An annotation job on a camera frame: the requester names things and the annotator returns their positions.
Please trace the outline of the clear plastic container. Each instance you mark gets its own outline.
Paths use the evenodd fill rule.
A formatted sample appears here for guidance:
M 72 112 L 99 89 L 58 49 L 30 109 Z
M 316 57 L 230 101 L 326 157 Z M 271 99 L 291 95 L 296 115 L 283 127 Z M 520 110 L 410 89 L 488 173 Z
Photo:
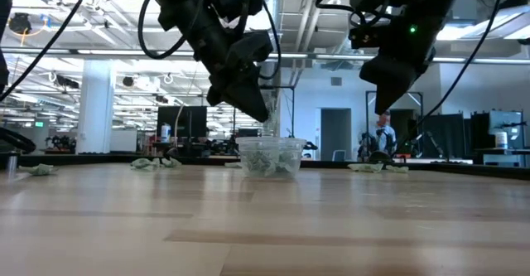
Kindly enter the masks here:
M 247 177 L 254 178 L 293 178 L 300 169 L 301 157 L 305 139 L 299 138 L 237 138 L 238 153 L 241 159 L 241 165 Z M 251 152 L 261 151 L 269 153 L 275 164 L 275 171 L 268 177 L 255 177 L 250 174 L 247 168 L 247 155 Z M 292 153 L 296 160 L 294 161 L 295 172 L 293 174 L 276 173 L 276 163 L 278 162 L 279 154 L 289 152 Z

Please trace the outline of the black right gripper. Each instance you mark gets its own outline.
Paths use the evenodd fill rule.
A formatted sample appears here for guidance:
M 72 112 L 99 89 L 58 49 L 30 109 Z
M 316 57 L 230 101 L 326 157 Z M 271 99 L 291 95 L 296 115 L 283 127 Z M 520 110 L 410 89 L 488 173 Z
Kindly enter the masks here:
M 378 54 L 363 64 L 359 77 L 376 85 L 374 112 L 385 113 L 418 78 L 412 65 L 431 63 L 445 17 L 395 17 L 375 26 Z

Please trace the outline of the grey ceiling air unit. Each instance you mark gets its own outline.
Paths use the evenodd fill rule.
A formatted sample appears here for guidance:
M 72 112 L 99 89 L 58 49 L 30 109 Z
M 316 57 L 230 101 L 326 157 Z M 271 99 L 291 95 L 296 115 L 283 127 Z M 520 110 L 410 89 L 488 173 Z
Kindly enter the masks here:
M 477 0 L 455 0 L 450 11 L 450 18 L 460 21 L 476 21 Z

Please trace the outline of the grey cabinet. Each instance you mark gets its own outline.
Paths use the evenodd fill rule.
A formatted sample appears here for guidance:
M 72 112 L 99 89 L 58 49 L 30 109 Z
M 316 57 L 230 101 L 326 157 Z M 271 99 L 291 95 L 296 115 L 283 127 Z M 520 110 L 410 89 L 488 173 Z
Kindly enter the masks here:
M 522 149 L 524 147 L 524 121 L 523 113 L 517 111 L 489 112 L 489 134 L 493 136 L 495 147 L 495 133 L 505 131 L 508 133 L 507 149 Z

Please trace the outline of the white round column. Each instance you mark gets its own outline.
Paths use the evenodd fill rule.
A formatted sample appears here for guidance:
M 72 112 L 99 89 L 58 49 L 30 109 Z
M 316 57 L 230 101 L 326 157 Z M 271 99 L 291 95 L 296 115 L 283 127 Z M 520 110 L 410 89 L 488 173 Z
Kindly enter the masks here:
M 110 152 L 115 80 L 112 61 L 84 61 L 76 145 L 78 154 Z

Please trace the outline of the grey door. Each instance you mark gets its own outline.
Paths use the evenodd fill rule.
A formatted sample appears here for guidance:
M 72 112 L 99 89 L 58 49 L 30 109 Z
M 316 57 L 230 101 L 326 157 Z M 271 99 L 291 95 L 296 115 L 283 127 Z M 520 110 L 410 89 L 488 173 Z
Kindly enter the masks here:
M 351 131 L 350 109 L 322 109 L 320 112 L 320 159 L 332 161 L 334 150 L 345 150 L 345 161 L 350 160 Z

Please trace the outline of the overhead light bar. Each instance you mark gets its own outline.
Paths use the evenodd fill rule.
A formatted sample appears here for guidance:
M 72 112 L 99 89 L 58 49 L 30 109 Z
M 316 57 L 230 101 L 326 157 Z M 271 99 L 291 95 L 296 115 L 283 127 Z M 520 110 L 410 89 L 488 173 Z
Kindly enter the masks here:
M 16 55 L 38 55 L 41 50 L 28 47 L 3 47 L 3 52 Z M 56 49 L 51 48 L 47 56 L 65 58 L 108 57 L 110 59 L 146 59 L 147 56 L 140 50 L 113 50 L 113 49 Z M 282 53 L 283 60 L 311 60 L 311 61 L 369 61 L 373 55 L 334 55 L 319 53 Z M 474 65 L 530 65 L 530 59 L 514 58 L 474 58 Z

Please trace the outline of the black monitor screen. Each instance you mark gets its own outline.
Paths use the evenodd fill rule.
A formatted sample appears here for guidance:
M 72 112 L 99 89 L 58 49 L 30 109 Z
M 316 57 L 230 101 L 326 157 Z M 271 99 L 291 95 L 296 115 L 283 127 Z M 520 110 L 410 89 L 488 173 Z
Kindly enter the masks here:
M 170 126 L 170 134 L 178 137 L 205 137 L 207 133 L 206 106 L 164 106 L 157 110 L 157 136 L 162 136 L 162 126 Z

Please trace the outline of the silver metal post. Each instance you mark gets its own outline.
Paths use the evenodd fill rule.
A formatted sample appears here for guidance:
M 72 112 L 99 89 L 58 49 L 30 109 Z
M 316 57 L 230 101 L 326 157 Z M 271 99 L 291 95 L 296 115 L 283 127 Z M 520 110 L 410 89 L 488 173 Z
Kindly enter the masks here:
M 17 172 L 18 153 L 11 152 L 7 154 L 6 171 L 9 176 L 15 175 Z

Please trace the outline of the black table edge rail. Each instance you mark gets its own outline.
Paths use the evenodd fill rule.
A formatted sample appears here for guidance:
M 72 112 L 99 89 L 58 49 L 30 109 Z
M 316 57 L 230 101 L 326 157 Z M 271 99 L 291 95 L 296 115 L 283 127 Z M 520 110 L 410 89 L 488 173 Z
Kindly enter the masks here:
M 137 160 L 137 156 L 125 154 L 20 155 L 16 153 L 0 153 L 0 171 L 3 171 L 7 168 L 10 157 L 15 157 L 17 159 L 17 165 L 22 165 L 24 167 L 35 166 L 41 163 L 54 166 L 65 166 L 103 163 L 130 163 L 133 160 Z M 238 162 L 239 160 L 235 158 L 183 157 L 179 158 L 178 161 L 185 165 L 223 166 L 226 162 Z M 522 167 L 498 167 L 456 162 L 414 163 L 410 161 L 405 163 L 393 162 L 392 166 L 409 167 L 410 171 L 444 172 L 530 182 L 530 168 Z

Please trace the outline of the white cabinet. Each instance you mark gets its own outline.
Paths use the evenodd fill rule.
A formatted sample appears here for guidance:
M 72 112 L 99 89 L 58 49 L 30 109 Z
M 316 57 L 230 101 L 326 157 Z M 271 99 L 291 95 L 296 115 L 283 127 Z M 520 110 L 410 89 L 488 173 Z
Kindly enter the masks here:
M 137 131 L 113 130 L 110 136 L 111 152 L 134 153 L 137 151 Z

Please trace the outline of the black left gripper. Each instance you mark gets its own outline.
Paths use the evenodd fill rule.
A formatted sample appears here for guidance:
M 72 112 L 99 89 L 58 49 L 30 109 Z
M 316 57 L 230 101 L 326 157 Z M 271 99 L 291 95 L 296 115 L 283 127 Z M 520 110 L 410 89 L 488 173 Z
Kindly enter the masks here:
M 176 27 L 194 51 L 194 58 L 210 73 L 206 100 L 225 102 L 264 123 L 269 118 L 259 85 L 259 69 L 244 59 L 248 34 L 223 27 L 215 10 L 197 2 L 163 6 L 163 26 Z

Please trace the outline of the person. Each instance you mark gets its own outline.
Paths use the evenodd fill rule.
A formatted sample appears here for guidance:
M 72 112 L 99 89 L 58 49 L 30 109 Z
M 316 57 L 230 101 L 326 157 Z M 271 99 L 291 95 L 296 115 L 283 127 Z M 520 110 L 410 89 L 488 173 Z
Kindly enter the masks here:
M 397 147 L 397 135 L 390 125 L 390 119 L 389 111 L 380 114 L 374 130 L 378 150 L 389 155 L 393 154 Z

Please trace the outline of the black divider panel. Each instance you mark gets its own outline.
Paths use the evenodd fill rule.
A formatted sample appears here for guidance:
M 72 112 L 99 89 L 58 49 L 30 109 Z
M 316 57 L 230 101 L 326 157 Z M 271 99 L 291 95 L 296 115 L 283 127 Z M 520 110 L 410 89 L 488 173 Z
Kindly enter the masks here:
M 462 158 L 465 155 L 465 124 L 462 114 L 428 117 L 422 126 L 423 157 Z

